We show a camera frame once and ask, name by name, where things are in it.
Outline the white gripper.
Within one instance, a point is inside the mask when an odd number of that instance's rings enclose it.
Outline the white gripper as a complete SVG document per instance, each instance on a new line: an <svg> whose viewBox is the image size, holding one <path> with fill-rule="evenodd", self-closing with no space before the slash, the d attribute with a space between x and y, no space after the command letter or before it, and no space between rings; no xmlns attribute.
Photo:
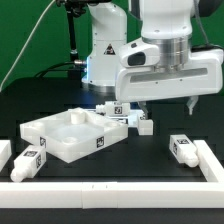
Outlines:
<svg viewBox="0 0 224 224"><path fill-rule="evenodd" d="M122 68L116 79L116 99L138 102L145 120L148 120L145 101L191 96L187 107L192 115L197 96L218 93L222 89L222 63L223 51L214 49L190 54L188 62L179 71L155 71L151 67Z"/></svg>

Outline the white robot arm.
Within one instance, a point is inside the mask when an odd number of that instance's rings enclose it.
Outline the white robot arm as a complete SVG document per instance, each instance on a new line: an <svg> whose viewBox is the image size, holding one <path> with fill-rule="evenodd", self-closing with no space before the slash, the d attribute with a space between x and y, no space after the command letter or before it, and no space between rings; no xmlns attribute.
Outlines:
<svg viewBox="0 0 224 224"><path fill-rule="evenodd" d="M127 16L111 2L97 0L92 16L93 48L83 85L114 92L120 103L142 110L153 100L186 97L192 109L200 95L223 86L224 50L191 45L192 18L211 14L223 0L128 0L129 12L142 22L141 36L127 40Z"/></svg>

